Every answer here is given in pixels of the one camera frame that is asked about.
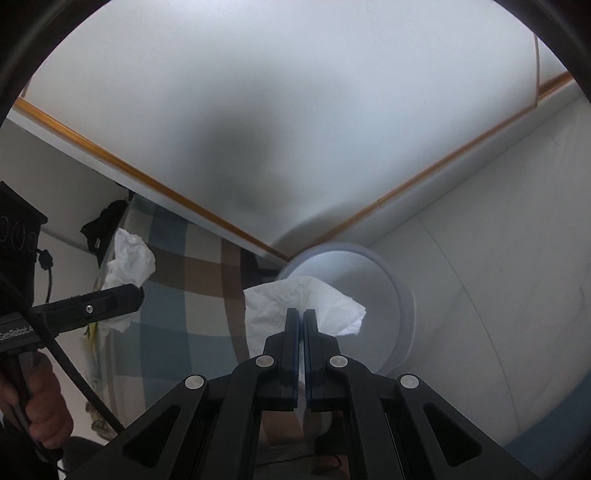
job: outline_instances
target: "black device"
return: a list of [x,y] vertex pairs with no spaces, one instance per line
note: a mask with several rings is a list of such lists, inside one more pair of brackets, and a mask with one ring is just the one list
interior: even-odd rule
[[[0,295],[0,371],[18,393],[19,403],[12,407],[12,413],[26,434],[31,424],[25,411],[31,398],[26,377],[36,363],[37,349],[46,346],[48,338],[55,339],[59,333],[135,312],[144,299],[143,290],[124,285],[46,303],[33,309],[33,315],[40,319],[43,330],[49,335],[41,340],[17,310],[23,306],[18,305],[20,302],[29,308],[33,304],[37,241],[41,225],[46,222],[47,217],[0,182],[0,273],[20,298],[15,303],[11,296]],[[63,454],[61,449],[49,451],[40,443],[34,444],[44,462],[56,463]]]
[[419,377],[371,373],[318,332],[314,310],[301,322],[290,309],[263,355],[187,377],[68,480],[251,479],[262,411],[297,406],[300,341],[307,405],[343,412],[353,480],[537,479]]

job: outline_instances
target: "human hand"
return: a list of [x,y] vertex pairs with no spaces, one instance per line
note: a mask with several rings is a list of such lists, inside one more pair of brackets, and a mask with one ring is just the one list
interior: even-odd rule
[[[32,395],[26,412],[31,420],[31,437],[49,450],[60,448],[72,434],[74,422],[51,362],[41,353],[38,354],[36,366],[29,373],[28,385]],[[17,391],[0,373],[0,410],[19,428],[10,408],[17,403]]]

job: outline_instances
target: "finger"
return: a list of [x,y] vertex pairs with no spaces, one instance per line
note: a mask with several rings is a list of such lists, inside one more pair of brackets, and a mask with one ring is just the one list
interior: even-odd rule
[[55,377],[51,362],[45,355],[40,353],[37,356],[37,365],[31,369],[28,375],[29,389],[33,394],[40,392],[52,384]]
[[18,394],[12,384],[0,373],[0,400],[14,406],[18,403]]
[[48,420],[42,423],[33,423],[29,428],[31,437],[38,442],[45,442],[57,435],[71,419],[66,404],[59,407]]
[[72,420],[72,417],[69,416],[61,430],[50,439],[43,442],[43,446],[48,450],[55,450],[56,448],[62,447],[66,440],[70,438],[70,435],[72,435],[73,429],[74,421]]
[[50,386],[29,400],[26,408],[27,416],[33,423],[43,423],[53,416],[63,402],[57,386]]

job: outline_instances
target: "black handle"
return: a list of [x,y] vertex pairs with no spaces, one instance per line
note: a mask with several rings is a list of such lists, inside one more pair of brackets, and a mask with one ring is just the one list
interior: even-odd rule
[[[12,408],[12,414],[14,415],[14,418],[22,430],[26,432],[29,437],[31,436],[29,433],[31,420],[27,416],[26,408],[29,400],[31,399],[31,392],[29,391],[27,380],[25,379],[23,366],[25,366],[28,374],[28,370],[30,370],[35,365],[36,359],[37,352],[27,352],[19,356],[10,355],[0,358],[0,370],[2,371],[2,374],[6,380],[8,380],[14,386],[18,394],[18,404]],[[35,440],[32,438],[31,440],[35,443],[35,449],[41,457],[41,460],[47,461],[49,463],[57,463],[64,455],[64,452],[61,448],[48,450],[41,443],[35,442]]]

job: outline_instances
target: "white tissue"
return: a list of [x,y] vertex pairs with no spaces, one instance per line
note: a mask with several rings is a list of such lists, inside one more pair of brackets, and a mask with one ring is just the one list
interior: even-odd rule
[[[107,263],[107,275],[101,290],[119,287],[128,283],[141,287],[150,275],[156,271],[156,259],[148,246],[138,235],[133,235],[122,228],[115,232],[115,258]],[[98,322],[103,332],[115,329],[123,333],[132,320],[139,318],[139,310]]]
[[251,358],[262,354],[269,335],[285,329],[288,308],[303,314],[316,311],[318,331],[328,335],[359,333],[365,307],[337,289],[312,277],[295,277],[265,283],[244,291],[246,342]]

